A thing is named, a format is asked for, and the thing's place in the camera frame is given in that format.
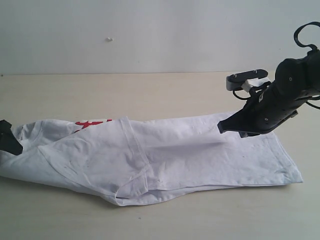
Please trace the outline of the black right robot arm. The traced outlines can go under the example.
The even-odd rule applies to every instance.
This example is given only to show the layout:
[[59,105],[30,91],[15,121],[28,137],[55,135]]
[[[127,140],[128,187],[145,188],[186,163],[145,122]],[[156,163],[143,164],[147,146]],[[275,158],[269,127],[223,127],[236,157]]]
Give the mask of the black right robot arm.
[[238,132],[241,138],[272,132],[297,115],[297,109],[320,94],[320,52],[311,50],[300,59],[287,58],[275,71],[274,81],[266,80],[264,69],[226,77],[226,89],[249,93],[244,107],[218,124],[220,133]]

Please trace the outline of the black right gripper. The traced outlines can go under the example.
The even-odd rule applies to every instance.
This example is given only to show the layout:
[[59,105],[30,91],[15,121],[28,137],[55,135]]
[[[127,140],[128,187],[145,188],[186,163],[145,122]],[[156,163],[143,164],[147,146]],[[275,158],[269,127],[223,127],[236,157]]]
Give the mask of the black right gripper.
[[[235,73],[226,77],[228,91],[243,90],[247,80],[268,76],[264,69]],[[263,84],[249,90],[250,98],[241,111],[218,122],[219,132],[238,132],[242,138],[264,135],[272,132],[285,121],[295,117],[299,108],[299,88]]]

